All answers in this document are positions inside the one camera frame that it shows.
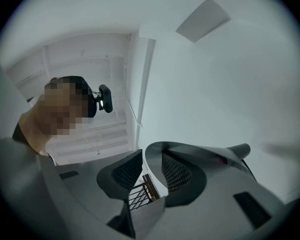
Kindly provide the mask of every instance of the cable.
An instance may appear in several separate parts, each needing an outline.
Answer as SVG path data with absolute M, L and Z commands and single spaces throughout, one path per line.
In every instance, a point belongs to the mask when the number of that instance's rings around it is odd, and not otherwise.
M 242 163 L 248 168 L 248 170 L 250 171 L 250 173 L 252 174 L 252 176 L 253 176 L 253 178 L 255 179 L 255 181 L 257 182 L 257 179 L 256 179 L 256 177 L 254 176 L 254 174 L 252 173 L 252 171 L 250 170 L 250 168 L 249 168 L 249 166 L 246 164 L 246 162 L 242 159 L 241 160 L 242 161 Z

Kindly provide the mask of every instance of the neck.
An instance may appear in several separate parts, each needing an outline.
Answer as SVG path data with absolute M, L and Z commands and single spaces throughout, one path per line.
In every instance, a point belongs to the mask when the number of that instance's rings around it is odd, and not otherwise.
M 18 124 L 30 147 L 39 153 L 45 150 L 45 146 L 51 139 L 51 135 L 44 134 L 41 130 L 37 104 L 28 112 L 21 115 Z

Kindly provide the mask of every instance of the shirt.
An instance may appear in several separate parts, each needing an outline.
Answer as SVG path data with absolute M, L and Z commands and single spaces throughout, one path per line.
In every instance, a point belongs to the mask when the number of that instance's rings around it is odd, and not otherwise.
M 23 132 L 21 131 L 21 128 L 20 128 L 19 124 L 17 124 L 15 129 L 14 129 L 12 139 L 14 139 L 16 142 L 23 143 L 23 144 L 25 144 L 25 145 L 27 145 L 28 147 L 31 148 L 31 146 L 29 145 L 26 137 L 24 136 Z M 55 159 L 51 155 L 49 155 L 49 153 L 47 153 L 47 155 L 51 159 L 53 164 L 55 166 L 57 166 L 58 164 L 56 163 Z

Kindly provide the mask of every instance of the black mesh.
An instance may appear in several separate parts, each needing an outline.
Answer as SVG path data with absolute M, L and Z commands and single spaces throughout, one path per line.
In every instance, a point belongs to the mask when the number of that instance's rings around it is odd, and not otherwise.
M 183 188 L 192 177 L 192 172 L 187 167 L 164 153 L 162 153 L 162 173 L 169 193 Z
M 128 162 L 114 169 L 111 175 L 121 187 L 132 190 L 141 172 L 142 155 L 136 155 Z

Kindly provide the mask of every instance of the white wall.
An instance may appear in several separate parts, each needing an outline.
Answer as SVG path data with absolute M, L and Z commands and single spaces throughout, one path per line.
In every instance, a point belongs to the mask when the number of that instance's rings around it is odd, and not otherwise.
M 300 145 L 300 49 L 275 32 L 231 21 L 195 44 L 157 39 L 139 146 L 156 141 L 251 146 L 246 162 L 284 202 L 300 187 L 300 162 L 266 143 Z
M 130 36 L 129 50 L 126 65 L 126 119 L 129 146 L 135 150 L 137 141 L 137 120 L 142 91 L 142 78 L 145 69 L 145 60 L 148 39 L 139 37 L 139 33 Z
M 11 138 L 30 105 L 0 68 L 0 138 Z

